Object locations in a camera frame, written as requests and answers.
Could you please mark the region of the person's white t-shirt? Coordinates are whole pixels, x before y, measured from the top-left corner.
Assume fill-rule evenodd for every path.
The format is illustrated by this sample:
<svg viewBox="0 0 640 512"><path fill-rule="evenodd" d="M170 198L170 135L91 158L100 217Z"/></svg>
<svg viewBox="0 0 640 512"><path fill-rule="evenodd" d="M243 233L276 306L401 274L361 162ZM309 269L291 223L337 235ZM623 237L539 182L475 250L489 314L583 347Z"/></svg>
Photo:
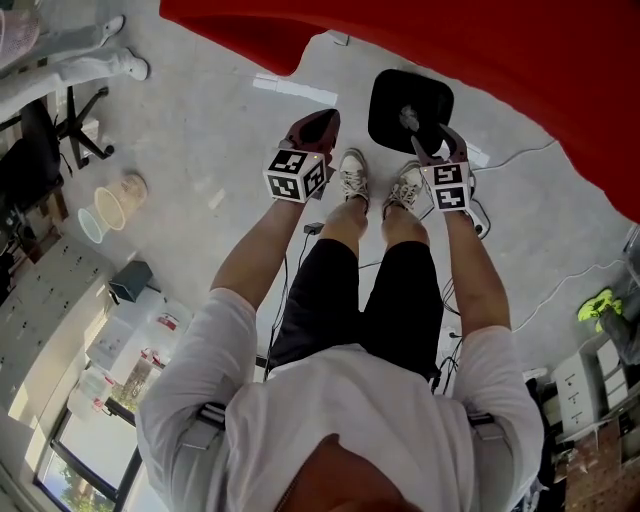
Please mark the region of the person's white t-shirt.
<svg viewBox="0 0 640 512"><path fill-rule="evenodd" d="M544 429L511 332L464 341L451 397L356 344L252 379L256 313L212 291L138 405L138 447L171 512L272 512L327 436L424 512L510 512L535 480Z"/></svg>

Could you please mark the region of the person's right leg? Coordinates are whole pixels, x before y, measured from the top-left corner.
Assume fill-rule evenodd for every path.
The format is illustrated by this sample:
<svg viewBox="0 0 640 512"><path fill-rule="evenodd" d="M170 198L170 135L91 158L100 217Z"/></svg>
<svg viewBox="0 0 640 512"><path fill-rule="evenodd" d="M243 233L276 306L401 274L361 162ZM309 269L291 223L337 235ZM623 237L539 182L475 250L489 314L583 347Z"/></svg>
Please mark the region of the person's right leg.
<svg viewBox="0 0 640 512"><path fill-rule="evenodd" d="M389 203L383 211L382 235L386 249L404 242L429 245L429 237L422 222L400 203Z"/></svg>

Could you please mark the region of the person's right grey sneaker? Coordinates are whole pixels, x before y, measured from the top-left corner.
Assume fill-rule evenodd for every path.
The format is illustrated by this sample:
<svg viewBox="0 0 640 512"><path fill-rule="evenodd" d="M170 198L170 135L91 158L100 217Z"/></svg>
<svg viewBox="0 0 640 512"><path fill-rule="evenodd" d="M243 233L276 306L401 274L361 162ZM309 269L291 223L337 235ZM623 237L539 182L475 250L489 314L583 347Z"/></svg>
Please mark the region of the person's right grey sneaker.
<svg viewBox="0 0 640 512"><path fill-rule="evenodd" d="M390 193L382 207L383 217L387 215L387 209L391 206L413 211L414 204L422 192L424 180L421 166L418 161L409 161L399 171L396 181L391 187Z"/></svg>

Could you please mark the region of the neon yellow shoe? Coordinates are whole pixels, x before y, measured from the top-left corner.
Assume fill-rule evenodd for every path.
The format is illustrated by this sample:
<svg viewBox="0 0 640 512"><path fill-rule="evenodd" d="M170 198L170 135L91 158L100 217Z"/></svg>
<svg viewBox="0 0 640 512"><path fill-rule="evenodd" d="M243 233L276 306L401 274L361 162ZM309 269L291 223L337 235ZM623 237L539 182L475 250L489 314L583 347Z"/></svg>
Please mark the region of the neon yellow shoe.
<svg viewBox="0 0 640 512"><path fill-rule="evenodd" d="M597 310L595 330L597 333L607 332L611 334L623 327L623 320L622 300L615 299Z"/></svg>
<svg viewBox="0 0 640 512"><path fill-rule="evenodd" d="M580 306L577 312L577 318L580 322L589 320L590 318L598 318L612 303L613 292L610 288L605 288Z"/></svg>

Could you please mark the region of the black office chair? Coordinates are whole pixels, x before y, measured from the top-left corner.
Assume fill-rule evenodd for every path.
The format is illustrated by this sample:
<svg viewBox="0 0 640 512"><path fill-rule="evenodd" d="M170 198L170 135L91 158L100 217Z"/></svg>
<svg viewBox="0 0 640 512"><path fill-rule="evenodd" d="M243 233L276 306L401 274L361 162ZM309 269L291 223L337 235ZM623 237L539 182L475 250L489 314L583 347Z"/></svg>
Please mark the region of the black office chair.
<svg viewBox="0 0 640 512"><path fill-rule="evenodd" d="M75 109L72 87L67 88L67 117L55 123L41 99L36 99L7 121L7 127L18 123L22 137L0 158L0 221L13 214L24 214L46 200L64 180L61 175L60 142L69 140L78 168L89 163L80 149L105 160L114 153L111 145L100 148L83 131L83 123L98 100L109 94L102 87L81 111Z"/></svg>

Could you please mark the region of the red table cloth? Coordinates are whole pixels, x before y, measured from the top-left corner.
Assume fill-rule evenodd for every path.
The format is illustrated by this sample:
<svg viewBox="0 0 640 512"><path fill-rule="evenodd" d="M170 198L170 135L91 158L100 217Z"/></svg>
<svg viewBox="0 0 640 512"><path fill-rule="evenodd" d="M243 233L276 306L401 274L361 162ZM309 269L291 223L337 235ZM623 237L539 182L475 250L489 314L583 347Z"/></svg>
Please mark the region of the red table cloth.
<svg viewBox="0 0 640 512"><path fill-rule="evenodd" d="M160 0L159 12L276 75L335 31L488 92L640 223L640 0Z"/></svg>

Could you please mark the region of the white drawer cabinet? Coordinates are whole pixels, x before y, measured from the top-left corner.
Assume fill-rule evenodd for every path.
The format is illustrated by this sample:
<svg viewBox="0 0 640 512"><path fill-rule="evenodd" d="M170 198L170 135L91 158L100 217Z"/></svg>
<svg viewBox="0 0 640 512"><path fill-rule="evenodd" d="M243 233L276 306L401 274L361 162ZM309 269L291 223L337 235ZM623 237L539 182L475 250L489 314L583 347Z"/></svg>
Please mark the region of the white drawer cabinet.
<svg viewBox="0 0 640 512"><path fill-rule="evenodd" d="M65 235L22 276L0 305L1 407L11 407L60 323L112 271L113 265L103 255Z"/></svg>

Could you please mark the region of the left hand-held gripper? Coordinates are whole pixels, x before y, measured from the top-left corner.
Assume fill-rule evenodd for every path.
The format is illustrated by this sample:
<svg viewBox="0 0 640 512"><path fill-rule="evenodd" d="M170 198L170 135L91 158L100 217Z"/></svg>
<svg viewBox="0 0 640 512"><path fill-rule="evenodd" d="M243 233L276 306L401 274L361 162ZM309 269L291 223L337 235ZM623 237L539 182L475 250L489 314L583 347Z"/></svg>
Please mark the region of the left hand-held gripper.
<svg viewBox="0 0 640 512"><path fill-rule="evenodd" d="M325 109L290 127L285 139L297 149L272 148L263 161L264 180L274 200L306 204L322 199L330 180L328 154L336 146L340 126L339 111Z"/></svg>

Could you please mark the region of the stacked plastic cups on floor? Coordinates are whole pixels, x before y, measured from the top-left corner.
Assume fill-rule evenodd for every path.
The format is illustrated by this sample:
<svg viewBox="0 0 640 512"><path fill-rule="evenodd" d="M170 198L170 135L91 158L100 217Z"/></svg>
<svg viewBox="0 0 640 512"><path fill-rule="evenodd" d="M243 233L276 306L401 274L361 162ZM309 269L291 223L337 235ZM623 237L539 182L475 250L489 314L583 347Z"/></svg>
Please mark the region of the stacked plastic cups on floor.
<svg viewBox="0 0 640 512"><path fill-rule="evenodd" d="M110 229L121 231L144 204L147 195L142 176L129 174L106 187L98 187L94 192L94 206Z"/></svg>

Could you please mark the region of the person's neck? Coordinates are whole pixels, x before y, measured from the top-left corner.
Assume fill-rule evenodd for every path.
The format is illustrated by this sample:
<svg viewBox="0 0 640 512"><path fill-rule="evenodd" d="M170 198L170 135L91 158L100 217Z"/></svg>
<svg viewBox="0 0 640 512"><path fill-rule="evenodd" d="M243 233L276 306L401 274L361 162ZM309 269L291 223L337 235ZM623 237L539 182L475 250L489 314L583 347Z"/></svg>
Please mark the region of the person's neck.
<svg viewBox="0 0 640 512"><path fill-rule="evenodd" d="M336 434L315 448L280 512L421 512L375 465L341 446Z"/></svg>

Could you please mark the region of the person's grey sneaker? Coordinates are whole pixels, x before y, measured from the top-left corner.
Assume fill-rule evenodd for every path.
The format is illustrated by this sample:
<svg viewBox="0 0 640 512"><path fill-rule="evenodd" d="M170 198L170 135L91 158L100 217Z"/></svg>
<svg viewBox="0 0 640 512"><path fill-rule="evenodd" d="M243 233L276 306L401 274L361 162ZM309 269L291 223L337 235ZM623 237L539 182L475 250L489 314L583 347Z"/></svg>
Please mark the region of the person's grey sneaker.
<svg viewBox="0 0 640 512"><path fill-rule="evenodd" d="M369 203L367 164L359 150L349 148L345 151L339 175L342 194L346 200L360 197Z"/></svg>
<svg viewBox="0 0 640 512"><path fill-rule="evenodd" d="M421 166L418 161L409 161L399 171L396 181L391 187L390 193L382 207L383 217L387 215L387 209L391 206L413 211L414 204L422 192L424 180Z"/></svg>

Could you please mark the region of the pale green plastic basket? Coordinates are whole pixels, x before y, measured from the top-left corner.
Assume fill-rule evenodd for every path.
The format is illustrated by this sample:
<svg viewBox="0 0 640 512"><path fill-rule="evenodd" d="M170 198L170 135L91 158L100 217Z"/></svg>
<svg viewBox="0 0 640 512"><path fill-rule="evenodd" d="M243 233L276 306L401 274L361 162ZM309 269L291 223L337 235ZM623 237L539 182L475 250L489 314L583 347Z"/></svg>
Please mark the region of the pale green plastic basket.
<svg viewBox="0 0 640 512"><path fill-rule="evenodd" d="M94 205L80 208L78 221L85 235L95 244L101 244L109 231L108 224L102 219Z"/></svg>

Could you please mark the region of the clear plastic jar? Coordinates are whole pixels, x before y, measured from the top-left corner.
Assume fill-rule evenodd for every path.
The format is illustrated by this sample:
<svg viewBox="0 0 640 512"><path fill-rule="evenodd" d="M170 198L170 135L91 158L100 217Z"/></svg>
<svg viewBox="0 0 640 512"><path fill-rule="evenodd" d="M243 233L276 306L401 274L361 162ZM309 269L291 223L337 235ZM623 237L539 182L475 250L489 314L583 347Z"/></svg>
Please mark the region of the clear plastic jar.
<svg viewBox="0 0 640 512"><path fill-rule="evenodd" d="M100 368L90 366L85 369L71 391L67 408L83 419L99 412L110 397L115 381Z"/></svg>

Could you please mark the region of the person's right forearm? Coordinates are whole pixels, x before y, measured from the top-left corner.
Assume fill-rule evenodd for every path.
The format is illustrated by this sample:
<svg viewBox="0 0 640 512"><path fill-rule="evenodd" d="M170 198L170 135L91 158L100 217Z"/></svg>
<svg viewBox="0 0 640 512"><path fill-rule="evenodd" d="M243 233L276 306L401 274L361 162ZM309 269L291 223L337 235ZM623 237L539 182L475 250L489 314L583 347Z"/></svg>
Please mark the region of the person's right forearm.
<svg viewBox="0 0 640 512"><path fill-rule="evenodd" d="M488 327L511 328L507 294L471 219L456 211L444 214L452 282L467 336Z"/></svg>

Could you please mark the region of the person's left leg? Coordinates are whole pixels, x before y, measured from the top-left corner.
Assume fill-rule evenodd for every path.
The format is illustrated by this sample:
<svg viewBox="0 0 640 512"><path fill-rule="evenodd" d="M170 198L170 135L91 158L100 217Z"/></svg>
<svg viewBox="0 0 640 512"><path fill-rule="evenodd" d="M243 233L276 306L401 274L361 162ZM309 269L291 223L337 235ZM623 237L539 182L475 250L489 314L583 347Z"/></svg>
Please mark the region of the person's left leg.
<svg viewBox="0 0 640 512"><path fill-rule="evenodd" d="M360 195L347 199L327 217L320 238L338 241L357 253L368 226L368 206L368 201Z"/></svg>

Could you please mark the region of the black trash bin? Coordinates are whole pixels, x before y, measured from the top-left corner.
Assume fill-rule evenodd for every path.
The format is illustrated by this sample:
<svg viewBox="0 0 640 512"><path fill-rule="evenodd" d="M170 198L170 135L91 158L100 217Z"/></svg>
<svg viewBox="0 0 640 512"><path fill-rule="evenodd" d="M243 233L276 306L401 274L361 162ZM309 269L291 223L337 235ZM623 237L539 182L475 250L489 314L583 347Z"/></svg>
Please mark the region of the black trash bin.
<svg viewBox="0 0 640 512"><path fill-rule="evenodd" d="M420 130L404 129L399 113L405 105L417 111ZM447 125L454 107L451 88L438 80L416 73L387 69L375 79L368 115L368 133L374 142L391 150L413 155L411 137L416 136L429 154L443 143L440 123Z"/></svg>

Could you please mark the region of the person's left forearm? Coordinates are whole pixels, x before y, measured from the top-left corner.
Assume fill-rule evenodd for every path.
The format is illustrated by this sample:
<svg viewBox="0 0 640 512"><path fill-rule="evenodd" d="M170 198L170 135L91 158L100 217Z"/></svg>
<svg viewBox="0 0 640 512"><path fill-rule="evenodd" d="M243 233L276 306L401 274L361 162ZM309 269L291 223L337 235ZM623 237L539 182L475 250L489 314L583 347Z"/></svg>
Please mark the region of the person's left forearm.
<svg viewBox="0 0 640 512"><path fill-rule="evenodd" d="M305 204L276 200L235 245L211 289L227 289L258 310L284 262Z"/></svg>

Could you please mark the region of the white flat box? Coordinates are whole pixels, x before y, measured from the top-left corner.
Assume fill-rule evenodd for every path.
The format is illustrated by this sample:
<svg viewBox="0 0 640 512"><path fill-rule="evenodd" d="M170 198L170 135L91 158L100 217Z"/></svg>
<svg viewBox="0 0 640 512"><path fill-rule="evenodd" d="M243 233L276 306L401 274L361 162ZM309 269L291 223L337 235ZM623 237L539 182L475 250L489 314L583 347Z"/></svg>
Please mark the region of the white flat box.
<svg viewBox="0 0 640 512"><path fill-rule="evenodd" d="M85 353L104 370L111 370L125 349L134 329L119 318L107 320Z"/></svg>

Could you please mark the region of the pink mesh basket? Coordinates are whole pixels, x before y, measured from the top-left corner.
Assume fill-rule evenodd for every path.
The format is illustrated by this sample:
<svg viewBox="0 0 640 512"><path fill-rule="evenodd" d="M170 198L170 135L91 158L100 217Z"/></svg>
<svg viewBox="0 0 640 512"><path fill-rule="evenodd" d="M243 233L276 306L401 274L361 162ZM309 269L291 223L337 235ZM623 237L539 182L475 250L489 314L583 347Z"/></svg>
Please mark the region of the pink mesh basket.
<svg viewBox="0 0 640 512"><path fill-rule="evenodd" d="M40 34L38 15L28 9L0 9L0 70L26 55Z"/></svg>

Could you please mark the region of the dark grey box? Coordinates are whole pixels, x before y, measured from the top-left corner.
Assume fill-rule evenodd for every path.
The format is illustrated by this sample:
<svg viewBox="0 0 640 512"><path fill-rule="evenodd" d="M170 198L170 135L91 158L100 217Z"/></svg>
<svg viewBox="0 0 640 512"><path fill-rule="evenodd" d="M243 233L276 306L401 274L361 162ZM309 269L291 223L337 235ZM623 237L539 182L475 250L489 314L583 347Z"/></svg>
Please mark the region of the dark grey box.
<svg viewBox="0 0 640 512"><path fill-rule="evenodd" d="M119 300L135 302L152 277L145 261L132 260L109 280L109 286Z"/></svg>

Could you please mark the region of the person's black shorts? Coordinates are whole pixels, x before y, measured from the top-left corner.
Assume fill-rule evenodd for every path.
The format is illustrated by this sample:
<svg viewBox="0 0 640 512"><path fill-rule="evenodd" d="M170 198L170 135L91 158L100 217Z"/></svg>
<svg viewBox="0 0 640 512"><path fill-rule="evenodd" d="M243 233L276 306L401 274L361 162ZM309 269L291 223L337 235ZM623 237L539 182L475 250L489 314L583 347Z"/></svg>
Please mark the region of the person's black shorts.
<svg viewBox="0 0 640 512"><path fill-rule="evenodd" d="M361 308L357 257L343 243L321 239L292 283L269 366L358 344L367 353L430 380L438 373L443 312L428 245L407 241L388 249Z"/></svg>

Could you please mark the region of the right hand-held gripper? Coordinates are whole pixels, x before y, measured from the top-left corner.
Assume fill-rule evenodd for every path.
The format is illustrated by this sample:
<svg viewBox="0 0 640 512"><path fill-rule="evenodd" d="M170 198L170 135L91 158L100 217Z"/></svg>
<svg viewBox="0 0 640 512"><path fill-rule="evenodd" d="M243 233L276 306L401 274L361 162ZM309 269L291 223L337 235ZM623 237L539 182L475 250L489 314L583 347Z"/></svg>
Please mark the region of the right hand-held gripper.
<svg viewBox="0 0 640 512"><path fill-rule="evenodd" d="M467 145L451 127L440 123L439 131L449 149L448 161L429 155L416 136L411 143L436 211L446 213L469 209L471 171Z"/></svg>

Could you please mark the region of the black window frame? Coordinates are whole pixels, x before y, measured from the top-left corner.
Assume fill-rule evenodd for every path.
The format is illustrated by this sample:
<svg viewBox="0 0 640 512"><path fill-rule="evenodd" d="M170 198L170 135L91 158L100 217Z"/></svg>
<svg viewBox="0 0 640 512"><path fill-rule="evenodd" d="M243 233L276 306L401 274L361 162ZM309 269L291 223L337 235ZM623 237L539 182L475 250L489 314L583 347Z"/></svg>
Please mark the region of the black window frame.
<svg viewBox="0 0 640 512"><path fill-rule="evenodd" d="M123 512L141 465L134 414L109 398L85 420L61 412L33 483L60 512Z"/></svg>

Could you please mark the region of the white power strip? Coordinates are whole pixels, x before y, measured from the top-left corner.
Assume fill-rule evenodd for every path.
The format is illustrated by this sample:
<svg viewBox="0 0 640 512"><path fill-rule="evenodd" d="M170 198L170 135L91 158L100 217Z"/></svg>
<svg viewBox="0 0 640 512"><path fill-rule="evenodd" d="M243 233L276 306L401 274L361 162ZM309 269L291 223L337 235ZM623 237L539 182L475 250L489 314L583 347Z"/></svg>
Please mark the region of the white power strip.
<svg viewBox="0 0 640 512"><path fill-rule="evenodd" d="M492 226L484 207L477 199L472 198L465 213L470 217L479 239L483 240L489 234Z"/></svg>

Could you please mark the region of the person's leg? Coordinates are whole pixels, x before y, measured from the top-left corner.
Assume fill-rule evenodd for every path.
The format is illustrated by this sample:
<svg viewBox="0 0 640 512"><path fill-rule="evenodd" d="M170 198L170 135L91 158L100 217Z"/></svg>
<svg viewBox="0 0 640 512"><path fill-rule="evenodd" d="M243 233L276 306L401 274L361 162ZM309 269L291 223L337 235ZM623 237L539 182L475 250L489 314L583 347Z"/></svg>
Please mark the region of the person's leg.
<svg viewBox="0 0 640 512"><path fill-rule="evenodd" d="M327 217L320 238L338 241L357 253L368 226L368 206L368 201L360 195L347 199Z"/></svg>
<svg viewBox="0 0 640 512"><path fill-rule="evenodd" d="M383 211L382 235L386 249L404 242L429 245L429 237L422 222L400 203L389 203Z"/></svg>

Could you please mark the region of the white drawer unit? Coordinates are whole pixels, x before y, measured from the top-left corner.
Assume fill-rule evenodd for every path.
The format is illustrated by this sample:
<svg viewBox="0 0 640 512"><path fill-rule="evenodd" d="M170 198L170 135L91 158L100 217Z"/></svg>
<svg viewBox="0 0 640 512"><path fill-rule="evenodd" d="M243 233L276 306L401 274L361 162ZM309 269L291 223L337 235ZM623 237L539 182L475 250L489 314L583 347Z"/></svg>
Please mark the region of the white drawer unit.
<svg viewBox="0 0 640 512"><path fill-rule="evenodd" d="M559 443L578 440L631 407L640 394L640 365L623 361L604 333L586 341L552 372L559 399Z"/></svg>

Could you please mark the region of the clear lidded container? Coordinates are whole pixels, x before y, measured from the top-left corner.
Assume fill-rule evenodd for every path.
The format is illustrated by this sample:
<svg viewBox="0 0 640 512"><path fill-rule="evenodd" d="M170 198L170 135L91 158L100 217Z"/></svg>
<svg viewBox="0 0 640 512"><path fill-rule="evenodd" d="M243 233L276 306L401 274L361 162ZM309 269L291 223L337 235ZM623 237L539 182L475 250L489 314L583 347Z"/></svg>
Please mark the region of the clear lidded container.
<svg viewBox="0 0 640 512"><path fill-rule="evenodd" d="M146 347L161 358L170 358L186 333L193 313L182 303L163 298L153 309L144 329Z"/></svg>

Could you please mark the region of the person's left grey sneaker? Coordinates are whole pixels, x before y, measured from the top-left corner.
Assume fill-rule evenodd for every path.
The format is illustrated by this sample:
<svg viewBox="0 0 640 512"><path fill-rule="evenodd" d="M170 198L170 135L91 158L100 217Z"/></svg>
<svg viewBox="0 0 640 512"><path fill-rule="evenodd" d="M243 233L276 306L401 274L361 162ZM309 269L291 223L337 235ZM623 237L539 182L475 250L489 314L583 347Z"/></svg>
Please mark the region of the person's left grey sneaker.
<svg viewBox="0 0 640 512"><path fill-rule="evenodd" d="M345 151L339 175L342 194L346 200L360 197L369 203L367 164L359 150L349 148Z"/></svg>

